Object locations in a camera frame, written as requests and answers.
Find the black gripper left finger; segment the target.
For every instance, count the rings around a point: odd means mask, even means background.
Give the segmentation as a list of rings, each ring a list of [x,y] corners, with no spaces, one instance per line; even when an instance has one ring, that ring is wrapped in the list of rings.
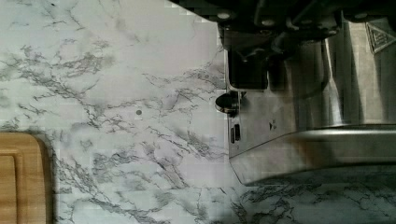
[[[247,62],[250,57],[263,57],[271,51],[275,33],[268,30],[248,30],[231,25],[220,25],[219,37],[222,47],[227,52],[228,62],[232,59]]]

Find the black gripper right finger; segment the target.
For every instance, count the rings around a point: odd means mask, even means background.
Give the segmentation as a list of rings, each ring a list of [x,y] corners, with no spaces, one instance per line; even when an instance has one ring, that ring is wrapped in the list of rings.
[[[322,41],[341,29],[340,18],[302,19],[297,22],[291,18],[263,18],[255,22],[271,33],[264,44],[255,48],[257,63],[285,60],[301,45]]]

